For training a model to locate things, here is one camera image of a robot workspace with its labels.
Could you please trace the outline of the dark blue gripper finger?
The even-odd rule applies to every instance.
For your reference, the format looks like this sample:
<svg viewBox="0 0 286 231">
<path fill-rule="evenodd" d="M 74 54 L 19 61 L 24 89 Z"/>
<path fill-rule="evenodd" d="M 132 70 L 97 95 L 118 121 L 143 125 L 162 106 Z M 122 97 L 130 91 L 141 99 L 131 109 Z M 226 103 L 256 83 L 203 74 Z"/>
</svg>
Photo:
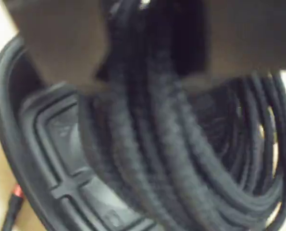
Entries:
<svg viewBox="0 0 286 231">
<path fill-rule="evenodd" d="M 286 70 L 286 0 L 185 0 L 181 7 L 186 88 Z"/>
<path fill-rule="evenodd" d="M 107 89 L 98 78 L 109 51 L 107 0 L 10 0 L 8 12 L 44 83 L 82 93 Z"/>
</svg>

